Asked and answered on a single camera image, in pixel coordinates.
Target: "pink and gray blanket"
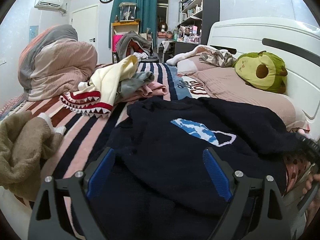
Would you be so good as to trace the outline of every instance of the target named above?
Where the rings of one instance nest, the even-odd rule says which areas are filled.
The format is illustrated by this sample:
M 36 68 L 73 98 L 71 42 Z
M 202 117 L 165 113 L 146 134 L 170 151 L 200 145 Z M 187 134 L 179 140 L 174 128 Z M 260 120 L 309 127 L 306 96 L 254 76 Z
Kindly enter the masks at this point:
M 29 101 L 40 101 L 75 92 L 97 64 L 92 44 L 78 41 L 71 25 L 48 28 L 35 37 L 19 59 L 18 79 Z

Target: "avocado plush toy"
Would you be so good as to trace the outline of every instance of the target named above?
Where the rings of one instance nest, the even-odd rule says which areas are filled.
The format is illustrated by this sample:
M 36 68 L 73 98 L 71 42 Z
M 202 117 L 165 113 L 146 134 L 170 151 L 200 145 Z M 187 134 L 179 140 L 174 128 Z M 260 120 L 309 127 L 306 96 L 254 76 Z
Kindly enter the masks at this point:
M 266 51 L 246 53 L 233 66 L 246 84 L 269 92 L 285 92 L 288 72 L 284 61 L 278 56 Z

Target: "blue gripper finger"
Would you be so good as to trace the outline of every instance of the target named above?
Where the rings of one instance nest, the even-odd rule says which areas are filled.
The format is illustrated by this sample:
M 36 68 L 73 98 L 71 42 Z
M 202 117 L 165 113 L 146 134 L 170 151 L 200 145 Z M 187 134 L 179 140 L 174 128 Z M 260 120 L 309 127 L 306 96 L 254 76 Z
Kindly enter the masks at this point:
M 218 195 L 228 202 L 232 197 L 229 179 L 208 149 L 204 150 L 202 159 Z

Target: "pink pillow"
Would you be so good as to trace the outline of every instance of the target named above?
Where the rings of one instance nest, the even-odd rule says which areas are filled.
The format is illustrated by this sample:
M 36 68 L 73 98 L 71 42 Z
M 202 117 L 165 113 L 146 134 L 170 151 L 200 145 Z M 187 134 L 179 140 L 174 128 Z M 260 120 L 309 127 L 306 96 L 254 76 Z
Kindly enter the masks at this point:
M 191 77 L 203 85 L 210 97 L 267 107 L 282 119 L 288 131 L 292 128 L 309 129 L 306 115 L 291 98 L 246 85 L 234 68 L 206 69 Z
M 216 66 L 212 64 L 206 64 L 199 61 L 199 56 L 194 56 L 186 58 L 177 63 L 178 73 L 187 74 L 194 73 L 200 70 L 205 70 L 209 68 L 215 68 Z

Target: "air conditioner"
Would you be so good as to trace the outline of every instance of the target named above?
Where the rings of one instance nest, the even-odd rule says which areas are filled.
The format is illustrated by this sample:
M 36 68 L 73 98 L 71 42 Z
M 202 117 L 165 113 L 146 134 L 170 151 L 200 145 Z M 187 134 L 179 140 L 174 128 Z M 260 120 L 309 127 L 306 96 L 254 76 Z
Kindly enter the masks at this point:
M 62 5 L 63 0 L 36 0 L 35 8 L 51 8 L 58 10 Z

